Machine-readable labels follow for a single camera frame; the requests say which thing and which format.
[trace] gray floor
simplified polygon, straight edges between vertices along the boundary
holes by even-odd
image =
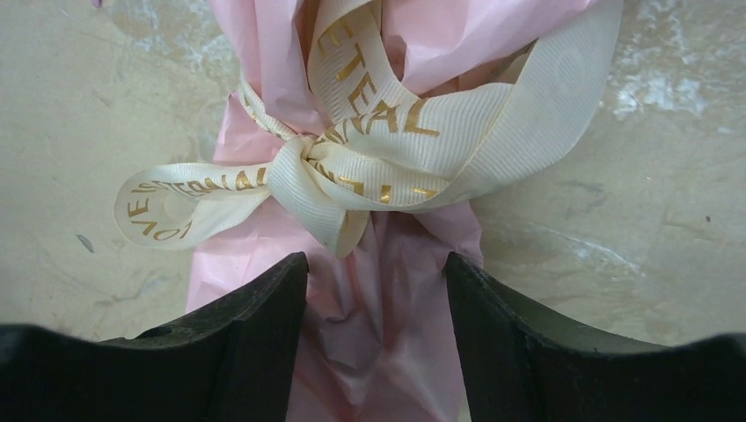
[[[236,63],[197,0],[0,4],[0,320],[134,336],[184,307],[188,252],[111,208],[209,158]],[[674,345],[746,331],[742,0],[627,1],[598,114],[562,162],[475,202],[487,269],[584,323]]]

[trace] cream satin ribbon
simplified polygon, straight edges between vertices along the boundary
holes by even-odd
[[[418,98],[384,51],[378,2],[322,0],[308,61],[311,91],[333,125],[297,134],[267,115],[242,80],[242,104],[285,145],[271,163],[172,164],[134,175],[114,217],[136,244],[193,247],[276,198],[342,258],[369,211],[417,213],[469,200],[540,171],[578,141],[605,86],[622,0],[599,4],[539,39],[515,84]],[[194,198],[189,218],[164,210],[169,194]]]

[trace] black rubber piece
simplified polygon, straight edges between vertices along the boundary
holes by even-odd
[[[474,422],[746,421],[746,334],[651,345],[563,316],[455,253],[444,271]]]
[[[92,343],[2,325],[2,420],[282,422],[307,272],[305,255],[290,255],[248,285],[131,340]]]

